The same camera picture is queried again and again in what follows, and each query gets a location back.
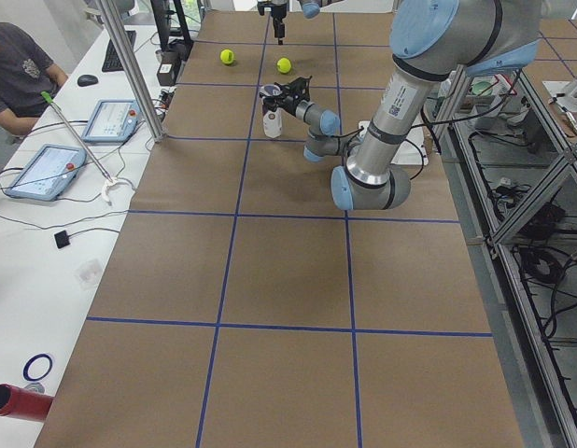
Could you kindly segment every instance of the yellow ball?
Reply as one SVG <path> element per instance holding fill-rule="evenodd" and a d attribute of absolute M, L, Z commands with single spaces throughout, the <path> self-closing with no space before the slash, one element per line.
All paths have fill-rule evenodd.
<path fill-rule="evenodd" d="M 220 52 L 220 60 L 224 65 L 231 65 L 234 63 L 234 52 L 231 49 L 224 49 Z"/>
<path fill-rule="evenodd" d="M 286 74 L 292 68 L 289 58 L 280 58 L 276 63 L 276 68 L 280 73 Z"/>

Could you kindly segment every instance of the white table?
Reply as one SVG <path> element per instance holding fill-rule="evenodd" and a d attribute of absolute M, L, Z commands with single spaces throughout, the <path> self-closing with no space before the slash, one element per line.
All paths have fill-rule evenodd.
<path fill-rule="evenodd" d="M 149 41 L 155 28 L 127 28 L 137 31 L 135 56 L 152 98 L 158 98 L 161 91 L 156 78 L 159 63 L 155 51 L 158 48 Z M 107 42 L 108 35 L 104 31 L 55 98 L 70 120 L 88 119 L 100 99 L 133 98 L 133 92 L 123 72 L 101 72 Z M 98 76 L 99 83 L 80 88 L 77 77 L 82 74 Z M 49 108 L 37 123 L 37 127 L 58 121 L 54 111 Z M 83 126 L 76 129 L 81 133 Z M 46 143 L 78 146 L 64 126 L 47 128 L 26 138 L 7 168 L 24 166 Z M 120 151 L 126 163 L 120 176 L 137 185 L 152 146 L 153 140 L 148 126 L 144 124 Z M 116 147 L 93 148 L 96 155 L 102 157 Z M 105 157 L 103 163 L 112 175 L 122 167 L 120 156 L 116 153 Z M 12 178 L 4 176 L 4 186 L 7 186 Z M 92 198 L 100 192 L 104 181 L 96 166 L 88 165 L 63 196 L 75 199 Z M 60 226 L 84 217 L 125 211 L 132 196 L 132 189 L 125 184 L 110 191 L 112 205 L 108 205 L 101 198 L 90 203 L 26 202 L 10 199 L 0 191 L 0 215 L 42 227 Z M 124 219 L 125 215 L 120 214 L 41 231 L 0 218 L 0 384 L 26 386 L 28 382 L 22 376 L 25 362 L 36 354 L 49 353 L 54 357 L 54 366 L 41 383 L 47 394 L 53 396 L 56 393 L 93 300 L 97 288 L 95 283 L 99 280 L 98 275 L 96 282 L 91 285 L 81 281 L 77 272 L 84 269 L 87 263 L 99 265 L 103 270 L 118 235 L 111 231 L 89 231 L 72 238 L 71 245 L 63 249 L 56 247 L 53 235 L 62 229 L 67 229 L 69 234 L 95 227 L 119 230 Z M 0 447 L 31 447 L 40 429 L 39 423 L 0 417 Z"/>

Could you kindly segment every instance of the black box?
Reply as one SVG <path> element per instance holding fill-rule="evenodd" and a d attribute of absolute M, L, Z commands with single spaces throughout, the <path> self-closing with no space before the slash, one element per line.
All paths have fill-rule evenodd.
<path fill-rule="evenodd" d="M 162 53 L 162 62 L 158 67 L 158 82 L 161 86 L 174 86 L 180 69 L 180 56 L 176 51 Z"/>

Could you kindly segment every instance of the blue ring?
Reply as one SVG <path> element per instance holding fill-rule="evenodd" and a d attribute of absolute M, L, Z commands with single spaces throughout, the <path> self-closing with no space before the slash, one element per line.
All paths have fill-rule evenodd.
<path fill-rule="evenodd" d="M 41 376 L 38 376 L 37 378 L 32 378 L 31 376 L 29 376 L 29 368 L 31 367 L 31 365 L 36 362 L 38 359 L 41 359 L 42 357 L 44 357 L 45 359 L 48 360 L 49 362 L 49 366 L 48 366 L 48 370 L 46 371 L 46 373 L 44 373 Z M 40 353 L 39 355 L 35 355 L 34 357 L 32 357 L 31 359 L 29 359 L 27 361 L 27 363 L 25 364 L 25 367 L 23 367 L 23 378 L 25 378 L 27 381 L 39 381 L 39 380 L 43 380 L 44 378 L 46 378 L 48 376 L 48 374 L 52 371 L 52 366 L 54 365 L 54 359 L 52 359 L 52 357 L 50 355 L 48 355 L 47 353 Z"/>

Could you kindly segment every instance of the keyboard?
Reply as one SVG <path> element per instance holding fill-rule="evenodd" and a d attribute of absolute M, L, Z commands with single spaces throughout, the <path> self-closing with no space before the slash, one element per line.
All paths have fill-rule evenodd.
<path fill-rule="evenodd" d="M 131 42 L 131 48 L 133 48 L 135 39 L 137 38 L 137 32 L 135 30 L 126 31 L 127 37 L 129 37 L 129 41 Z M 110 40 L 108 42 L 108 46 L 106 47 L 106 56 L 104 57 L 104 63 L 102 64 L 102 71 L 119 72 L 120 70 L 122 70 L 122 62 L 120 61 L 117 51 L 114 49 L 112 40 Z"/>

